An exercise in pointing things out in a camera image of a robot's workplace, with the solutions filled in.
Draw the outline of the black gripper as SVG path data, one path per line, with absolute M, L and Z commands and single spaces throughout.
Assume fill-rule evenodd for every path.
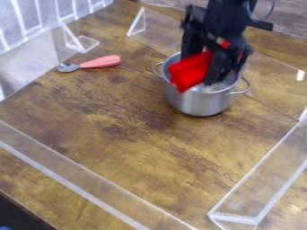
M 257 0 L 208 0 L 206 7 L 189 4 L 181 21 L 181 58 L 200 53 L 202 48 L 217 51 L 209 63 L 204 85 L 220 82 L 228 73 L 238 73 L 250 50 L 242 37 L 252 22 Z

